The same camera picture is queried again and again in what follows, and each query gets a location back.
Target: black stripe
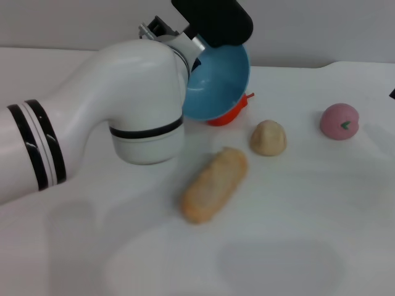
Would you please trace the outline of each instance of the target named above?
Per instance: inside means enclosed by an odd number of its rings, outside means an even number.
[[[123,139],[145,139],[151,137],[158,137],[167,134],[183,124],[183,117],[181,116],[175,122],[162,126],[160,128],[149,129],[146,131],[120,131],[119,129],[111,128],[110,132],[113,136]]]
[[[66,167],[64,165],[64,159],[62,155],[62,150],[60,149],[59,142],[56,138],[54,129],[49,121],[47,113],[45,112],[44,108],[40,105],[37,100],[29,100],[26,103],[30,106],[30,108],[35,113],[39,125],[43,129],[45,138],[47,140],[49,150],[52,154],[52,159],[54,161],[55,171],[56,171],[56,178],[57,183],[63,183],[66,181]]]
[[[36,174],[38,189],[40,191],[44,190],[48,188],[48,177],[47,173],[45,172],[43,159],[41,158],[40,150],[38,149],[35,137],[33,133],[31,133],[29,124],[27,123],[20,107],[18,105],[10,105],[7,108],[10,110],[18,126],[20,135],[25,142],[26,150],[29,153],[30,161]]]

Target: black gripper pad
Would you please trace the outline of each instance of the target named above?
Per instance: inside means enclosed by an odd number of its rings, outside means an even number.
[[[154,20],[149,23],[148,28],[155,36],[159,37],[162,35],[177,36],[178,32],[173,31],[160,17],[155,16]]]
[[[252,19],[236,0],[172,0],[172,4],[211,47],[241,45],[252,35]]]

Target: toy food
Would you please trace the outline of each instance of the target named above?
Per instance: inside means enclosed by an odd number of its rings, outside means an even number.
[[[197,177],[181,199],[181,212],[191,223],[210,221],[228,202],[248,170],[243,152],[225,148]]]
[[[280,155],[286,149],[284,128],[273,120],[262,121],[251,136],[250,147],[260,155]]]
[[[327,108],[321,118],[320,128],[325,136],[334,140],[346,140],[358,132],[359,114],[347,104],[335,104]]]
[[[249,94],[248,96],[244,94],[241,100],[228,113],[216,119],[209,120],[207,123],[212,126],[223,126],[231,123],[239,115],[241,109],[248,105],[247,100],[253,96],[255,96],[254,93]]]

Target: bread roll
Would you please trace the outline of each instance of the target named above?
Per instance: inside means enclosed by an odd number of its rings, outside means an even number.
[[[186,190],[181,211],[191,223],[210,221],[228,202],[248,170],[243,152],[225,148]]]
[[[286,149],[284,128],[273,120],[262,121],[252,133],[250,147],[260,155],[280,155]]]

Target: hot dog bun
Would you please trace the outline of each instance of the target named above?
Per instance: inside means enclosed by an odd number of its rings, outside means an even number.
[[[228,202],[247,170],[242,151],[225,148],[219,152],[185,191],[181,200],[184,217],[194,224],[210,221]]]

